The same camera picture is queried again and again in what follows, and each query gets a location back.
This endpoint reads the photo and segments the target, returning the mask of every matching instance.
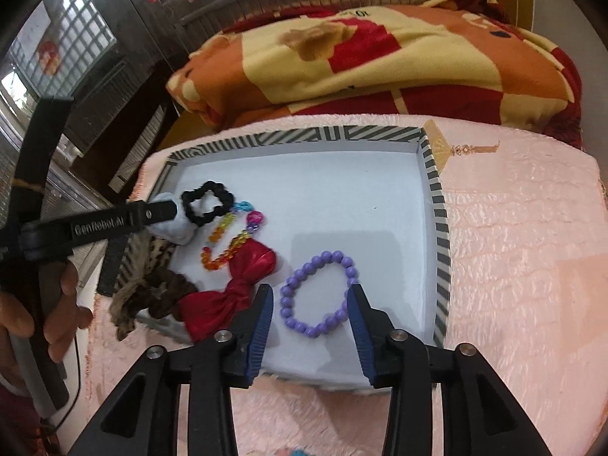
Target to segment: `screw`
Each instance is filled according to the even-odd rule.
[[[162,357],[162,354],[165,353],[165,350],[163,347],[159,347],[159,346],[155,346],[155,347],[150,347],[146,350],[146,356],[150,359],[150,360],[155,360],[157,358]]]
[[[462,343],[458,347],[458,349],[460,350],[460,353],[462,353],[464,356],[473,356],[475,355],[475,353],[477,353],[476,347],[474,347],[470,343]]]
[[[405,341],[408,338],[408,333],[403,329],[393,329],[390,332],[390,337],[395,341]]]
[[[232,333],[228,329],[222,329],[215,333],[214,338],[218,343],[226,343],[232,339]]]

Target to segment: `red bow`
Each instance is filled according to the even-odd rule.
[[[240,310],[251,305],[253,285],[274,271],[276,254],[250,238],[230,260],[232,280],[226,291],[191,293],[179,300],[179,311],[194,343],[226,329]]]

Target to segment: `finger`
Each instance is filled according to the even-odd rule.
[[[55,310],[44,321],[44,337],[53,344],[78,323],[75,295],[63,295]]]
[[[78,329],[86,329],[93,322],[93,312],[87,307],[78,307]]]
[[[56,364],[63,360],[63,357],[66,356],[66,352],[68,348],[72,344],[74,340],[74,335],[76,334],[76,326],[74,325],[63,335],[56,343],[49,345],[49,356],[51,360],[53,360]]]
[[[34,321],[25,307],[13,295],[0,291],[0,325],[16,336],[30,337]]]
[[[62,291],[66,295],[75,295],[76,287],[78,286],[78,270],[70,261],[66,264],[66,268],[62,274]]]

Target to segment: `blanket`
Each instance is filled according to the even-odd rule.
[[[581,148],[581,80],[496,0],[293,8],[209,39],[167,90],[215,130],[290,115],[428,114]]]

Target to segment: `pink tablecloth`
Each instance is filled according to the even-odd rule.
[[[428,124],[429,119],[294,117],[228,130],[214,139],[320,124],[426,125],[442,168],[451,234],[446,347],[463,341],[478,346],[554,456],[582,456],[608,405],[608,225],[597,164],[534,133],[445,118]],[[172,150],[198,143],[150,157],[137,195],[147,196]],[[498,147],[451,153],[451,147],[465,144]],[[105,298],[97,300],[86,379],[89,414],[146,346],[176,347],[142,326],[116,343],[107,307]],[[249,391],[234,390],[233,409],[241,454],[300,446],[320,456],[371,455],[381,451],[388,397],[331,393],[261,377]],[[436,417],[437,455],[441,428]]]

